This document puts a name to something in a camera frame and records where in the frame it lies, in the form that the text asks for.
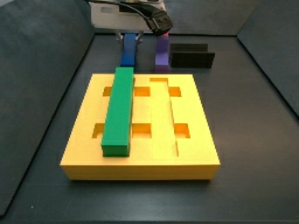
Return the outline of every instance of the gray table surface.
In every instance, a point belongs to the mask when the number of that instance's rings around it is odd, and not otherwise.
[[[207,43],[212,69],[193,74],[222,167],[212,181],[68,181],[59,166],[93,73],[113,73],[115,37],[93,38],[1,221],[298,221],[299,125],[236,38],[171,36]],[[155,37],[137,49],[136,73],[155,70]]]

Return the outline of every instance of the yellow block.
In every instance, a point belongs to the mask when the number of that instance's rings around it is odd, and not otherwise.
[[[69,179],[212,179],[220,161],[191,74],[135,75],[129,157],[103,157],[113,77],[93,74],[88,84],[60,161]]]

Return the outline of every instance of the green block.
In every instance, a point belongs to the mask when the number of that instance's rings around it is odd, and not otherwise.
[[[117,67],[109,96],[105,128],[101,139],[104,157],[129,156],[135,70]]]

